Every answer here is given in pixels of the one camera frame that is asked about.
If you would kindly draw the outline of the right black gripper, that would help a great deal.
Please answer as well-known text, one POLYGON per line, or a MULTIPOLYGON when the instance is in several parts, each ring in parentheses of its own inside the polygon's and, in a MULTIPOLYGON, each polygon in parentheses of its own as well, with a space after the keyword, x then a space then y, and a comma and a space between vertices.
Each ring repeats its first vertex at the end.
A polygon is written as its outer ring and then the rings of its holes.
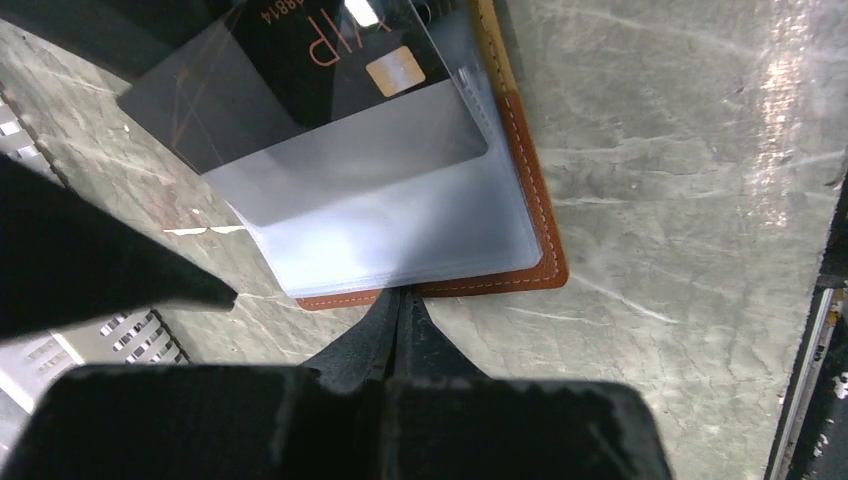
MULTIPOLYGON (((227 1, 5 1, 1 17, 134 79, 227 1)), ((1 151, 1 336, 14 339, 173 302, 228 311, 225 281, 1 151)))

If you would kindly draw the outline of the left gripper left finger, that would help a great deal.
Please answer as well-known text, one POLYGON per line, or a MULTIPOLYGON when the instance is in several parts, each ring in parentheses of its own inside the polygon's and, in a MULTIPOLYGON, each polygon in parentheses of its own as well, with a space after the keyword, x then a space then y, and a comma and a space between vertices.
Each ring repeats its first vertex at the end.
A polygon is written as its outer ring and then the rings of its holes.
POLYGON ((297 365, 88 365, 46 393, 5 479, 375 479, 402 303, 297 365))

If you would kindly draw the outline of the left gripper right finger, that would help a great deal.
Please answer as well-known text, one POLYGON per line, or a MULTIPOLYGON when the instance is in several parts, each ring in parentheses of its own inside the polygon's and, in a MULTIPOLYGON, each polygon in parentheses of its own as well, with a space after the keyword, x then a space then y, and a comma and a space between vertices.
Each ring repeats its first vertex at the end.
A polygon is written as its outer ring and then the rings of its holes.
POLYGON ((615 382, 497 379, 434 325, 414 291, 395 316, 381 401, 381 479, 668 479, 655 420, 615 382))

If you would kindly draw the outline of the white plastic basket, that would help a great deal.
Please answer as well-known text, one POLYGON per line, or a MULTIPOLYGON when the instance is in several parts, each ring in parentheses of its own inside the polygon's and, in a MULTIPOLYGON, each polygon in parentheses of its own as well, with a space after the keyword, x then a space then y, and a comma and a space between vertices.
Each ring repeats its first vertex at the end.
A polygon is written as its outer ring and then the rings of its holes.
POLYGON ((142 309, 92 324, 3 341, 1 391, 30 413, 58 377, 80 365, 188 361, 159 312, 142 309))

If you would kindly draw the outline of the brown leather card holder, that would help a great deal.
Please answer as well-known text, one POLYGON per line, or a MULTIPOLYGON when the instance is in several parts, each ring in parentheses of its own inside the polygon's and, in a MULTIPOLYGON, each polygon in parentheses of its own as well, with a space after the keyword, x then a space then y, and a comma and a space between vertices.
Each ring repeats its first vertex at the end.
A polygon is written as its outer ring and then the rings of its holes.
POLYGON ((568 262, 492 3, 419 2, 406 17, 427 51, 369 65, 392 98, 204 179, 307 310, 402 286, 426 297, 561 287, 568 262))

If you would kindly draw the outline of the black credit card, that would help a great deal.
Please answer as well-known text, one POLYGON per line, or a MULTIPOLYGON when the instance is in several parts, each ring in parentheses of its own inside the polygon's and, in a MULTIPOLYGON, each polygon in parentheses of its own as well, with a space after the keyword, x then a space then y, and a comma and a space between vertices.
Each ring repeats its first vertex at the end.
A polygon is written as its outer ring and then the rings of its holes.
POLYGON ((486 139, 422 1, 246 1, 133 83, 119 107, 195 172, 303 141, 310 157, 461 162, 486 139))

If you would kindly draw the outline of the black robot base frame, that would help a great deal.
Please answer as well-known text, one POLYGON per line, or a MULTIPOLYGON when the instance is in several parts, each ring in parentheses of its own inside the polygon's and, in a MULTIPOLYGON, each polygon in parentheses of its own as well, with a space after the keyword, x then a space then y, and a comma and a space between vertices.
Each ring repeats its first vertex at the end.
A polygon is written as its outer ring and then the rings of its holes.
POLYGON ((847 477, 846 180, 764 477, 847 477))

